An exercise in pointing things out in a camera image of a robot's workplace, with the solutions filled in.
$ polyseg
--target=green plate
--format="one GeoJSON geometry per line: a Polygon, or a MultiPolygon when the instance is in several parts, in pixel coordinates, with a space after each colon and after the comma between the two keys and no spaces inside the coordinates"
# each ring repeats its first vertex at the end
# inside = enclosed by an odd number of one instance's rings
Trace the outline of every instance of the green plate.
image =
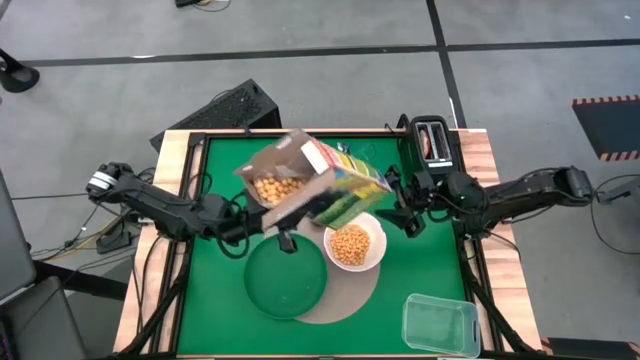
{"type": "Polygon", "coordinates": [[[281,251],[278,238],[272,236],[251,252],[244,269],[249,299],[276,319],[293,319],[311,310],[327,284],[327,263],[318,246],[300,235],[291,237],[297,252],[281,251]]]}

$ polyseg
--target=cereal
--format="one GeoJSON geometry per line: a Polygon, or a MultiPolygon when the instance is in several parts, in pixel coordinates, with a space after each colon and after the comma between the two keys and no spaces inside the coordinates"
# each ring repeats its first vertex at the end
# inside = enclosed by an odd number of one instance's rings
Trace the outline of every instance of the cereal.
{"type": "Polygon", "coordinates": [[[289,194],[301,188],[303,184],[302,179],[296,178],[265,177],[253,181],[258,195],[272,206],[277,205],[289,194]]]}
{"type": "Polygon", "coordinates": [[[369,251],[369,234],[352,224],[338,229],[331,237],[333,257],[345,265],[362,265],[369,251]]]}

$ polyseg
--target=clear plastic container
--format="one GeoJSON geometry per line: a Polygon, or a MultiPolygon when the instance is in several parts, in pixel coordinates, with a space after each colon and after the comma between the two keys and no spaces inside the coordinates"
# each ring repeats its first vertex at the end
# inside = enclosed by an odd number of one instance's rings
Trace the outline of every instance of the clear plastic container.
{"type": "Polygon", "coordinates": [[[478,309],[466,301],[411,294],[404,303],[402,338],[413,349],[478,357],[478,309]]]}

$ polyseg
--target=white bowl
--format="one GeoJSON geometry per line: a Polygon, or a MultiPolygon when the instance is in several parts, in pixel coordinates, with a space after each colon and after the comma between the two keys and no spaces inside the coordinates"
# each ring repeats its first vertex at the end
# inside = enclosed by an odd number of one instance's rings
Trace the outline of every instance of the white bowl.
{"type": "Polygon", "coordinates": [[[355,219],[351,220],[349,224],[359,225],[369,234],[369,251],[367,251],[364,256],[364,264],[345,265],[336,260],[333,256],[333,250],[331,249],[331,237],[336,231],[331,228],[327,228],[324,231],[324,250],[327,253],[327,256],[329,256],[329,259],[331,259],[331,261],[341,269],[351,272],[367,271],[378,265],[380,260],[382,260],[382,257],[387,250],[387,234],[382,230],[380,222],[368,213],[361,213],[356,216],[355,219]]]}

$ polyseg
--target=wooden table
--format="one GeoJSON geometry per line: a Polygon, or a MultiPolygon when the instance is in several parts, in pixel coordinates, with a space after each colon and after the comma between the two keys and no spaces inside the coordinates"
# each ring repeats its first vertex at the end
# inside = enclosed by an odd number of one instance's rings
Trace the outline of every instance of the wooden table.
{"type": "MultiPolygon", "coordinates": [[[[341,132],[372,132],[372,131],[388,131],[385,129],[324,129],[323,131],[341,131],[341,132]]],[[[236,132],[241,133],[244,130],[170,130],[165,132],[162,149],[158,157],[156,166],[156,175],[154,185],[178,194],[185,166],[185,159],[188,148],[189,135],[191,132],[236,132]]],[[[274,130],[252,130],[254,132],[272,132],[274,130]]],[[[490,186],[499,182],[496,165],[489,143],[489,136],[484,129],[459,129],[455,130],[460,136],[462,153],[467,172],[476,177],[483,186],[490,186]]],[[[200,154],[202,146],[196,145],[194,150],[193,161],[191,164],[190,176],[197,173],[199,166],[200,154]]],[[[193,194],[195,184],[189,189],[193,194]]],[[[505,238],[515,241],[510,226],[499,225],[494,232],[505,238]]],[[[138,251],[135,257],[134,271],[138,279],[142,278],[142,270],[145,259],[149,254],[152,243],[157,238],[156,229],[153,225],[143,228],[140,240],[138,242],[138,251]]],[[[183,252],[183,244],[179,245],[178,254],[183,252]]],[[[144,286],[144,302],[142,305],[142,317],[146,321],[158,303],[158,295],[162,283],[165,262],[167,259],[167,251],[169,241],[161,239],[156,244],[153,252],[149,257],[148,268],[146,272],[146,281],[144,286]]],[[[504,315],[511,326],[520,334],[523,340],[533,348],[540,349],[540,337],[533,316],[531,302],[527,285],[524,280],[522,267],[518,259],[518,254],[510,247],[494,241],[492,238],[485,239],[482,242],[484,255],[489,274],[489,282],[493,293],[493,299],[500,312],[504,315]]],[[[177,275],[177,269],[181,264],[181,256],[177,255],[174,263],[174,276],[177,275]]],[[[171,327],[173,325],[173,316],[175,312],[174,304],[169,308],[165,315],[165,321],[162,326],[160,337],[159,351],[166,351],[169,348],[169,339],[171,327]]],[[[481,330],[484,340],[484,347],[492,350],[492,339],[489,330],[489,323],[484,309],[480,307],[481,330]]],[[[127,297],[122,309],[120,325],[114,344],[114,351],[119,351],[129,345],[136,335],[138,319],[138,303],[136,298],[136,289],[133,281],[133,274],[129,281],[127,297]]]]}

